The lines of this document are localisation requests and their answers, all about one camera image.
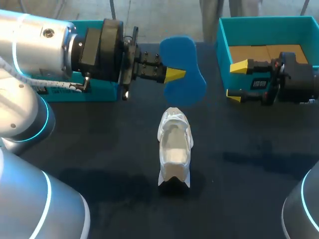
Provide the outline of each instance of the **white shoe upper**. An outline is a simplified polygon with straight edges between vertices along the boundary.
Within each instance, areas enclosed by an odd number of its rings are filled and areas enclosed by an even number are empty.
[[[178,108],[168,108],[158,129],[160,175],[159,185],[171,177],[189,183],[190,150],[193,138],[186,116]]]

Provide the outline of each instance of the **person's leg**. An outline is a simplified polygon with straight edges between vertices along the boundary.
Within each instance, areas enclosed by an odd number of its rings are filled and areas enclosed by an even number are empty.
[[[230,16],[244,16],[243,0],[229,0]]]
[[[224,0],[199,0],[202,15],[204,42],[216,40],[219,18],[222,15]]]
[[[263,0],[229,0],[231,17],[260,16]]]

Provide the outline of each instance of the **blue foam insole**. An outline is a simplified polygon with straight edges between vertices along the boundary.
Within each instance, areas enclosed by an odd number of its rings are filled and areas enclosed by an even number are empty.
[[[206,92],[206,82],[198,68],[195,42],[188,36],[174,36],[163,40],[159,49],[165,66],[186,71],[183,78],[166,83],[166,100],[175,106],[200,101]]]

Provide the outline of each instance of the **black table surface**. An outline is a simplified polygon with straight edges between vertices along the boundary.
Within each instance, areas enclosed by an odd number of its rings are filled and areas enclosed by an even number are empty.
[[[22,158],[84,196],[90,239],[284,238],[283,202],[318,160],[319,110],[229,101],[214,47],[197,55],[207,94],[180,108],[194,139],[189,190],[157,185],[163,85],[137,80],[127,102],[51,103],[54,133]]]

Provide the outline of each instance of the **teal box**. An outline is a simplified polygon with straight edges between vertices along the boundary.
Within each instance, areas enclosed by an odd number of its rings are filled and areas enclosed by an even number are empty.
[[[88,27],[102,29],[103,21],[71,21],[76,26],[76,32],[85,36]],[[84,82],[81,73],[73,72],[70,82]],[[62,89],[58,87],[36,87],[33,88],[47,102],[86,102],[86,101],[116,101],[117,99],[117,83],[92,79],[90,81],[90,89],[87,93],[81,93],[73,90]]]
[[[250,91],[253,75],[231,74],[233,63],[229,46],[300,45],[309,64],[319,68],[319,26],[311,16],[221,18],[217,32],[216,53],[224,90]]]

